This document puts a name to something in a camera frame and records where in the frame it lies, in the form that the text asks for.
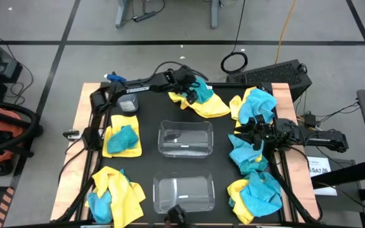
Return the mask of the spray bottle blue trigger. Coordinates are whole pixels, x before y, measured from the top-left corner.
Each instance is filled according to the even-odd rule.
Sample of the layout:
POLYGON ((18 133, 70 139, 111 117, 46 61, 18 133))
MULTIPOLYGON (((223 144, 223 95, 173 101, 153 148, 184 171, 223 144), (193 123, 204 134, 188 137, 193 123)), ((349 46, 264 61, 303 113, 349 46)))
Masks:
MULTIPOLYGON (((125 82, 126 79, 115 72, 105 74, 104 78, 110 82, 118 81, 125 82)), ((135 94, 125 94, 117 100, 117 105, 121 108, 124 113, 132 113, 138 110, 138 99, 135 94)))

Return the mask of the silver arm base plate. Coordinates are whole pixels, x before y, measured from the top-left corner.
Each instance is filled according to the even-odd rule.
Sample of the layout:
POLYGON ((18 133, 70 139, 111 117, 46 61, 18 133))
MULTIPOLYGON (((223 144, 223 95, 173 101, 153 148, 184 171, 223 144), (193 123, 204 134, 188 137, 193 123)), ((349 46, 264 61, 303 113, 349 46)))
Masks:
POLYGON ((63 132, 63 137, 66 138, 68 141, 76 141, 81 138, 81 133, 79 130, 70 129, 68 131, 63 132))

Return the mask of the white paper sign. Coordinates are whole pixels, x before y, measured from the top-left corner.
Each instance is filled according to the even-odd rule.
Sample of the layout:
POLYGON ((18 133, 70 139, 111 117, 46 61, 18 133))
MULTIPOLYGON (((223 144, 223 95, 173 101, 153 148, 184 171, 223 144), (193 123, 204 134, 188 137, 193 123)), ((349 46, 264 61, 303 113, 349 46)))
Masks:
MULTIPOLYGON (((329 159, 314 156, 308 156, 307 158, 309 162, 309 174, 311 177, 331 171, 329 159)), ((324 187, 315 189, 314 194, 318 196, 337 196, 337 191, 332 187, 324 187)))

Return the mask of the orange vacuum cleaner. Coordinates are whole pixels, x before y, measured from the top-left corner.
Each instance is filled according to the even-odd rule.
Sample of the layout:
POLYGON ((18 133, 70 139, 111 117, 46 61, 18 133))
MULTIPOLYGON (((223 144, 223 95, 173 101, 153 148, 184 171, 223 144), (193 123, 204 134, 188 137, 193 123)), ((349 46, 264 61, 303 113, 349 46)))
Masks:
POLYGON ((12 172, 15 155, 33 157, 34 153, 25 148, 25 143, 42 133, 36 113, 16 104, 0 103, 0 176, 12 172))

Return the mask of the black metal beam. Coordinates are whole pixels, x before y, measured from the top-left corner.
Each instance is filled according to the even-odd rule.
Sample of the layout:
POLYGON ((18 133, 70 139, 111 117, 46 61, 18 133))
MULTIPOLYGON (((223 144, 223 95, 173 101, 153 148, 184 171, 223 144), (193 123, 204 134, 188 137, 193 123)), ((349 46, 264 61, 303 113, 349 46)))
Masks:
POLYGON ((313 189, 338 186, 365 180, 365 162, 347 168, 326 172, 311 178, 313 189))

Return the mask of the grey desk leg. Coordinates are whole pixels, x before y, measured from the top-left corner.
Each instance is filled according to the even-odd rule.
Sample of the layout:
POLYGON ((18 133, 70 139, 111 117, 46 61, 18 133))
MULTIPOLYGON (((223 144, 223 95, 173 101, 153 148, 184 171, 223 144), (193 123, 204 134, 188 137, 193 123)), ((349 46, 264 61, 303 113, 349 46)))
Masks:
POLYGON ((218 12, 219 12, 219 0, 210 0, 210 12, 211 12, 211 24, 210 28, 216 29, 218 27, 218 12))
POLYGON ((117 0, 118 1, 118 8, 117 8, 117 15, 115 18, 115 26, 117 29, 121 28, 127 21, 125 18, 129 6, 130 0, 117 0))

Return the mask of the black power strip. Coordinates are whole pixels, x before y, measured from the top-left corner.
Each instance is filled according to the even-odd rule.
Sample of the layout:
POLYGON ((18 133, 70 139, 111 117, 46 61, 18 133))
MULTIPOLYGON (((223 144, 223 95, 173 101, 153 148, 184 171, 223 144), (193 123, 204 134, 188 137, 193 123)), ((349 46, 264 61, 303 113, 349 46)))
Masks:
POLYGON ((134 16, 132 19, 136 22, 136 23, 139 23, 139 22, 142 22, 144 20, 147 20, 149 18, 152 18, 154 17, 155 15, 157 14, 156 11, 151 11, 149 13, 145 13, 141 16, 134 16))

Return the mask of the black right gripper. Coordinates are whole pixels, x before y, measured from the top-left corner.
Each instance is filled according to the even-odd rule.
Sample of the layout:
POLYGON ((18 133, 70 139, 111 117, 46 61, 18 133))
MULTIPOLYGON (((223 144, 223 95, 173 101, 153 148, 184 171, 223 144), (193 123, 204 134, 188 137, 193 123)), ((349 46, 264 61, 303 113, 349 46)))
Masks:
POLYGON ((248 119, 248 124, 238 127, 234 136, 238 139, 254 144, 254 149, 260 149, 262 142, 270 143, 276 139, 276 131, 271 123, 264 120, 263 115, 256 115, 248 119))

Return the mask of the black table mat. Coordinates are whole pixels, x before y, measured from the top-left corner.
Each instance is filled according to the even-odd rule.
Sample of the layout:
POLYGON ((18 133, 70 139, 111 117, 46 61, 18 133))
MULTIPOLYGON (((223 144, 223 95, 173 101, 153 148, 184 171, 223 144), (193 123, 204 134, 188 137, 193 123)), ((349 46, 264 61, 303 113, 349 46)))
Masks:
MULTIPOLYGON (((206 158, 165 157, 158 150, 158 130, 162 121, 205 122, 206 119, 200 117, 191 108, 180 109, 179 103, 173 103, 166 93, 142 92, 137 97, 139 102, 137 119, 142 155, 135 158, 104 158, 102 161, 103 166, 117 170, 123 169, 130 181, 141 185, 146 195, 146 199, 141 202, 144 215, 135 222, 150 225, 164 222, 166 214, 158 214, 153 207, 153 178, 157 173, 208 170, 212 174, 215 189, 213 210, 216 210, 218 215, 222 215, 224 210, 218 207, 224 205, 233 213, 228 203, 227 187, 234 181, 242 179, 238 166, 229 157, 233 145, 228 135, 233 133, 236 122, 230 115, 207 120, 213 126, 214 147, 212 154, 206 158)), ((187 221, 194 224, 189 220, 191 213, 203 212, 186 212, 187 221)))

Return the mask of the black computer tower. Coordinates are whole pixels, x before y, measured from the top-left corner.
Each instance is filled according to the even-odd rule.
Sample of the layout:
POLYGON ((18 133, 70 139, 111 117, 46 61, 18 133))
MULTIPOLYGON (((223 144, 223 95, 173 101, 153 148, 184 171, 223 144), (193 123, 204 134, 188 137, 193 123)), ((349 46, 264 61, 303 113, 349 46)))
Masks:
POLYGON ((226 82, 245 85, 288 84, 292 101, 296 101, 312 85, 312 81, 307 75, 306 65, 297 59, 234 73, 227 76, 226 82))

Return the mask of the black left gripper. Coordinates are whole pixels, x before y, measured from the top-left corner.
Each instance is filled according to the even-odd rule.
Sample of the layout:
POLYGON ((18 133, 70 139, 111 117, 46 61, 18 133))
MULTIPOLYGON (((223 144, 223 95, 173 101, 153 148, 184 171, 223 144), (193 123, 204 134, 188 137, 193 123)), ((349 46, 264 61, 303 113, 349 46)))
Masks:
POLYGON ((183 65, 178 70, 174 70, 170 74, 172 81, 171 92, 185 94, 189 104, 193 104, 198 100, 196 91, 191 89, 192 84, 196 83, 196 76, 192 69, 183 65))

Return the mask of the clear plastic basket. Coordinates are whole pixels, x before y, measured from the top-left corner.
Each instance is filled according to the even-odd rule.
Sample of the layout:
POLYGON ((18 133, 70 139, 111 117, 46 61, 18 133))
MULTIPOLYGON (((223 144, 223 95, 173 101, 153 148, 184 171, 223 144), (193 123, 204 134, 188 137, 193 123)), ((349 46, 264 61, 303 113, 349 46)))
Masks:
POLYGON ((185 212, 209 212, 215 206, 215 189, 208 170, 157 173, 153 178, 153 207, 166 214, 180 206, 185 212))
POLYGON ((212 154, 214 130, 210 122, 164 120, 158 130, 158 150, 169 158, 206 158, 212 154))

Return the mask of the black power adapter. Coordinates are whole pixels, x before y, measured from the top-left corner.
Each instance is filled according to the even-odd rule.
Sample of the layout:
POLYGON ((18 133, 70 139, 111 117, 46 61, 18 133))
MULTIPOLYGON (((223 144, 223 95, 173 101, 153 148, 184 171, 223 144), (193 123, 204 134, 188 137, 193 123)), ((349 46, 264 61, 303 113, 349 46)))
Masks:
POLYGON ((304 120, 305 120, 305 126, 306 127, 312 127, 315 128, 317 121, 316 121, 316 116, 311 114, 311 113, 306 113, 304 115, 304 120))

